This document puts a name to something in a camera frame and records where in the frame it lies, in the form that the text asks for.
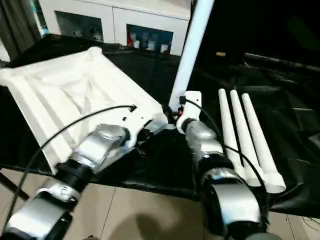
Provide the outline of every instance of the white plastic tube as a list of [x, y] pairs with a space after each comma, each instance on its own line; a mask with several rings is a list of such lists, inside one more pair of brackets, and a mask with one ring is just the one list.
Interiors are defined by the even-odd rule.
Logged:
[[[232, 123], [228, 99], [226, 91], [220, 89], [219, 93], [219, 103], [222, 121], [222, 131], [223, 131], [223, 141], [227, 146], [238, 150], [236, 135], [234, 125]], [[226, 149], [227, 157], [230, 159], [234, 166], [235, 172], [243, 179], [246, 179], [245, 169], [241, 164], [241, 159], [238, 153], [232, 151], [231, 149]]]
[[271, 194], [282, 193], [286, 190], [286, 184], [282, 175], [277, 170], [251, 99], [245, 93], [242, 95], [242, 100], [256, 154], [264, 172], [266, 190]]
[[[246, 123], [245, 115], [242, 110], [237, 91], [232, 90], [230, 92], [230, 96], [241, 152], [250, 160], [250, 162], [258, 171], [261, 178], [264, 180], [264, 173], [262, 168], [259, 166], [254, 144], [250, 136], [250, 132]], [[246, 182], [252, 187], [260, 186], [261, 184], [259, 183], [259, 180], [255, 172], [251, 169], [250, 165], [245, 160], [243, 161], [243, 165]]]
[[215, 0], [198, 0], [196, 3], [169, 101], [169, 107], [174, 112], [180, 106], [179, 97], [187, 89], [214, 2]]

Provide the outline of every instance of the floor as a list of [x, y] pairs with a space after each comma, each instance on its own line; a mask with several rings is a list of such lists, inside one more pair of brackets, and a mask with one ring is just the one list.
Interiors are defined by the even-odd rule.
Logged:
[[[18, 183], [21, 173], [1, 172]], [[46, 179], [30, 174], [23, 190], [32, 195]], [[0, 185], [0, 227], [4, 224], [12, 193]], [[306, 223], [320, 231], [310, 219]], [[320, 240], [320, 233], [307, 226], [299, 216], [270, 213], [269, 232], [283, 240]], [[120, 187], [90, 184], [73, 214], [65, 240], [88, 236], [101, 240], [219, 240], [203, 228], [201, 206], [179, 197]]]

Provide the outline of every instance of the black table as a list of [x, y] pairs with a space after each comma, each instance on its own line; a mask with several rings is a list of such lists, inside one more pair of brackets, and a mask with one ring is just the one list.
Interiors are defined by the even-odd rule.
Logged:
[[[180, 60], [177, 56], [120, 49], [117, 44], [51, 34], [8, 67], [85, 51], [91, 46], [102, 47], [106, 57], [145, 91], [161, 104], [168, 104]], [[275, 70], [265, 66], [247, 67], [214, 58], [206, 64], [201, 61], [192, 73], [188, 89], [202, 92], [203, 107], [219, 127], [218, 89], [237, 89], [240, 94], [250, 94], [278, 171], [287, 185], [284, 193], [270, 197], [272, 211], [320, 217], [319, 77], [317, 73]], [[0, 123], [3, 128], [0, 135], [0, 168], [23, 171], [39, 146], [6, 87], [0, 88], [0, 99]], [[204, 115], [200, 115], [200, 119], [210, 125]], [[141, 148], [145, 154], [132, 151], [93, 182], [199, 199], [192, 158], [183, 135], [176, 130], [165, 130]], [[31, 172], [52, 175], [43, 154], [38, 157]]]

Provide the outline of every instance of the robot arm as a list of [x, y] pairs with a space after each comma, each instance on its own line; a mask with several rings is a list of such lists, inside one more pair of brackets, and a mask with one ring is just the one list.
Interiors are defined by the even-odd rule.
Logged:
[[118, 125], [99, 125], [59, 163], [54, 178], [48, 178], [9, 220], [1, 239], [60, 240], [66, 234], [81, 194], [91, 178], [114, 162], [119, 149], [130, 139]]
[[[200, 92], [186, 92], [185, 96], [201, 104]], [[280, 240], [265, 232], [256, 197], [225, 157], [217, 135], [199, 121], [200, 112], [192, 108], [191, 104], [184, 106], [177, 129], [185, 133], [191, 149], [206, 227], [213, 234], [228, 234], [235, 240]]]

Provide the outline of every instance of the table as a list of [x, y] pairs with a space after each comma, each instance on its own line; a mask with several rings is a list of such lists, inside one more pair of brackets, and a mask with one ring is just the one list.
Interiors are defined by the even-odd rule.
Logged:
[[[168, 104], [180, 59], [177, 56], [50, 34], [8, 67], [44, 61], [92, 46], [102, 47], [106, 57], [153, 98], [163, 105]], [[214, 58], [206, 64], [200, 60], [197, 63], [188, 89], [202, 92], [203, 107], [219, 127], [218, 89], [237, 89], [239, 93], [250, 94], [278, 171], [287, 185], [284, 193], [270, 196], [271, 210], [319, 218], [319, 74], [261, 65], [247, 67]], [[0, 168], [24, 171], [28, 159], [39, 146], [6, 87], [0, 88], [0, 99], [3, 126]], [[210, 125], [204, 115], [201, 114], [200, 119]], [[43, 154], [30, 171], [52, 175]], [[140, 151], [127, 154], [93, 182], [199, 200], [192, 158], [184, 136], [176, 130], [164, 130], [152, 137]]]

